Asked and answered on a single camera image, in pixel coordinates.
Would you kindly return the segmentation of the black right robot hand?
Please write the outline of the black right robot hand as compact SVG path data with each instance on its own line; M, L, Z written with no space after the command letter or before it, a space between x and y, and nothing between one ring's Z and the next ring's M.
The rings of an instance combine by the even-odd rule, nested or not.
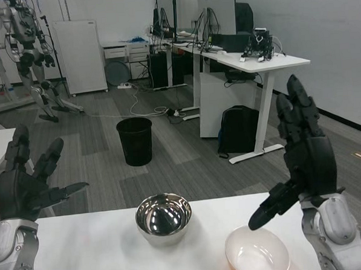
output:
M286 140L284 161L290 179L270 189L268 198L251 216L248 226L257 230L283 215L299 201L300 195L312 197L319 207L324 196L338 191L337 165L332 145L320 128L319 110L300 80L291 75L288 94L279 94L276 109L280 137Z

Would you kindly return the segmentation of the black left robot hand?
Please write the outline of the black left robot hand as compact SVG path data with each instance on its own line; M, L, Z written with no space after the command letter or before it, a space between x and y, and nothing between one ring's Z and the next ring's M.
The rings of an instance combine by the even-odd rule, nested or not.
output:
M0 174L0 218L19 218L36 221L42 209L66 201L72 194L89 185L78 182L66 187L49 187L48 178L57 167L64 141L56 138L28 174L26 163L30 159L28 127L16 128L5 153L5 170Z

